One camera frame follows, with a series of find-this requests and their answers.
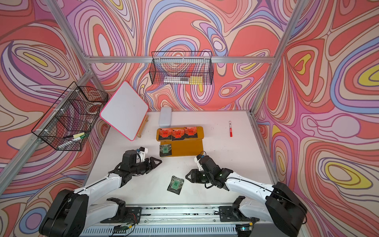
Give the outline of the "green tea bag large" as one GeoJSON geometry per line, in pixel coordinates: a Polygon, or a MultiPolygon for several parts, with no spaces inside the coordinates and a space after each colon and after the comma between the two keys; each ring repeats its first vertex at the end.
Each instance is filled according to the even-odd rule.
{"type": "Polygon", "coordinates": [[[172,155],[172,145],[171,144],[163,144],[159,146],[159,156],[160,157],[168,157],[172,155]]]}

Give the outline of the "green tea bag small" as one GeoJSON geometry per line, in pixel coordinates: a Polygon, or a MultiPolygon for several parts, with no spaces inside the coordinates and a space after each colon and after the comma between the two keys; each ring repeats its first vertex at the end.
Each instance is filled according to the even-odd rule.
{"type": "Polygon", "coordinates": [[[172,176],[170,184],[168,185],[167,191],[179,195],[183,187],[183,184],[184,184],[184,179],[178,178],[176,176],[172,176]]]}

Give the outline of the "red tea bag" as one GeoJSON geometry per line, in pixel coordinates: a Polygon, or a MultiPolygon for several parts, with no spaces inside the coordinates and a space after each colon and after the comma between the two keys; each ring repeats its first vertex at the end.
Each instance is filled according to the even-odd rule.
{"type": "Polygon", "coordinates": [[[184,128],[173,128],[171,136],[172,136],[172,141],[184,140],[185,139],[185,129],[184,128]]]}
{"type": "Polygon", "coordinates": [[[184,127],[185,138],[197,138],[197,127],[184,127]]]}
{"type": "Polygon", "coordinates": [[[172,129],[171,128],[160,128],[158,135],[159,135],[158,141],[172,140],[172,129]]]}

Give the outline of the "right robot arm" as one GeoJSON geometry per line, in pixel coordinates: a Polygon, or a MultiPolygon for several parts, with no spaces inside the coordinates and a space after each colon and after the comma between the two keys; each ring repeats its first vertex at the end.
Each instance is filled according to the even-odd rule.
{"type": "Polygon", "coordinates": [[[189,182],[240,194],[232,205],[231,218],[268,221],[289,237],[298,236],[306,224],[308,210],[286,184],[250,180],[231,169],[220,168],[209,156],[198,155],[194,161],[197,168],[186,175],[189,182]]]}

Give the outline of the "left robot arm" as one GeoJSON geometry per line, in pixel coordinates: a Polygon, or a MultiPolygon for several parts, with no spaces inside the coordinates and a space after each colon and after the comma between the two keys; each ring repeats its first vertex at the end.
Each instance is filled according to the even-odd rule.
{"type": "Polygon", "coordinates": [[[147,153],[143,147],[128,150],[104,178],[82,188],[60,191],[38,232],[46,237],[78,237],[83,230],[108,219],[113,222],[130,221],[135,225],[137,217],[127,212],[125,201],[119,198],[108,198],[101,204],[96,204],[96,201],[123,187],[133,177],[150,173],[162,163],[160,159],[147,158],[147,153]]]}

